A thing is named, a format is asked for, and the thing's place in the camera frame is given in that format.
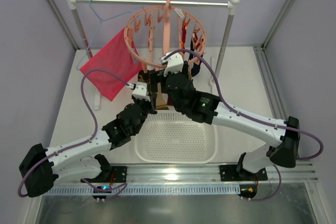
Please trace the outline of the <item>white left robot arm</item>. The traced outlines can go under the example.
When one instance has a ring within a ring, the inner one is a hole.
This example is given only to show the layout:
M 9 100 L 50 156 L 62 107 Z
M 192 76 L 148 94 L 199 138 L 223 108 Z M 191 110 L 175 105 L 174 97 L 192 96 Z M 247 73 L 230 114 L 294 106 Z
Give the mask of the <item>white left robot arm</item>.
M 111 167 L 103 153 L 131 141 L 140 132 L 148 115 L 156 114 L 157 95 L 150 92 L 149 85 L 137 82 L 129 86 L 133 90 L 133 103 L 126 105 L 102 129 L 95 128 L 91 136 L 63 146 L 32 146 L 19 165 L 22 181 L 18 195 L 34 198 L 46 193 L 56 184 L 71 180 L 90 182 L 106 179 Z

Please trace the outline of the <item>pink round clip hanger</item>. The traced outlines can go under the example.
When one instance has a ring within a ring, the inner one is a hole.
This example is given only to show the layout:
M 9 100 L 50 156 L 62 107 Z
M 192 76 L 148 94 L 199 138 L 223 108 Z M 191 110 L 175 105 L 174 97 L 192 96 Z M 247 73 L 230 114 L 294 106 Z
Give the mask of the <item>pink round clip hanger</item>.
M 199 55 L 204 54 L 204 49 L 206 46 L 206 32 L 204 27 L 190 13 L 177 8 L 173 3 L 173 0 L 166 0 L 164 5 L 162 6 L 153 6 L 145 8 L 136 14 L 134 14 L 127 25 L 124 28 L 124 40 L 127 45 L 129 53 L 141 63 L 142 70 L 145 72 L 148 71 L 148 67 L 152 67 L 153 69 L 162 69 L 162 64 L 155 64 L 153 59 L 154 52 L 154 32 L 156 25 L 163 24 L 163 55 L 170 52 L 170 42 L 171 42 L 171 14 L 172 12 L 176 12 L 177 15 L 177 38 L 178 38 L 178 49 L 181 48 L 181 39 L 182 39 L 182 25 L 183 22 L 194 22 L 194 28 L 192 31 L 191 39 L 194 39 L 195 42 L 195 52 Z M 137 53 L 135 49 L 135 43 L 133 41 L 134 34 L 138 33 L 141 26 L 144 25 L 148 28 L 148 53 L 149 56 L 147 58 L 143 58 Z

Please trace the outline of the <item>beige striped sock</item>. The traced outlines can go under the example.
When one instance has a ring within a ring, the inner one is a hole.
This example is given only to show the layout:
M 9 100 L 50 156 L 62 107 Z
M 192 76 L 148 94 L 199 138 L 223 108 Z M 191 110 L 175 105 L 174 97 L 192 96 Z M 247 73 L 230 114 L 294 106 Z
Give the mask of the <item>beige striped sock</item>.
M 161 84 L 157 84 L 156 110 L 174 110 L 173 105 L 168 105 L 168 96 L 162 93 Z

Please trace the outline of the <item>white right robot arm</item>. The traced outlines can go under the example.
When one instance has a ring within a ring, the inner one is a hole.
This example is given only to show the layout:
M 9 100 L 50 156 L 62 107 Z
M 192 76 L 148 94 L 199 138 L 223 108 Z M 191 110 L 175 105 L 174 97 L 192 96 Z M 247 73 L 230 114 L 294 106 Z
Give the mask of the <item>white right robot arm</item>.
M 192 121 L 229 127 L 265 142 L 262 147 L 239 157 L 236 172 L 242 180 L 254 179 L 268 166 L 296 166 L 300 141 L 298 119 L 290 116 L 282 121 L 226 106 L 218 95 L 197 91 L 187 76 L 186 67 L 176 73 L 151 70 L 149 84 L 151 92 L 161 89 L 175 110 Z

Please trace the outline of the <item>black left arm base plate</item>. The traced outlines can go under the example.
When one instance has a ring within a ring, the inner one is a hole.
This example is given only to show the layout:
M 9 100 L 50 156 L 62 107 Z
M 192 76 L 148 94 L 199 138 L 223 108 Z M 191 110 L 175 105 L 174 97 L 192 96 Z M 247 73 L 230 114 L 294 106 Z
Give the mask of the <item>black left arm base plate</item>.
M 127 181 L 127 171 L 126 166 L 111 166 L 110 171 L 99 178 L 100 183 L 125 183 Z

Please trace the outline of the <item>brown argyle sock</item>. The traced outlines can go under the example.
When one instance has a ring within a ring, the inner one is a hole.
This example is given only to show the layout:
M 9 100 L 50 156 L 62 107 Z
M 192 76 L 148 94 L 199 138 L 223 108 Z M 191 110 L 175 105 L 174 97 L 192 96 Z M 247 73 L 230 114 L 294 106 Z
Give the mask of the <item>brown argyle sock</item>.
M 150 86 L 150 78 L 149 72 L 145 72 L 144 70 L 140 70 L 138 73 L 138 83 L 140 86 L 148 88 Z

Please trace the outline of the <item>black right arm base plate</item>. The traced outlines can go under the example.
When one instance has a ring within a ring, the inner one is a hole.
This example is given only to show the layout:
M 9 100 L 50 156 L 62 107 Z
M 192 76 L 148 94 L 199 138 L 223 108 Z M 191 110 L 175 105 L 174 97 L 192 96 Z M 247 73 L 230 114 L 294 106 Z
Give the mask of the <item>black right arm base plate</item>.
M 263 168 L 255 174 L 249 172 L 239 173 L 237 170 L 237 165 L 227 164 L 219 165 L 219 175 L 222 182 L 252 182 L 252 181 L 267 181 L 268 176 L 266 169 Z

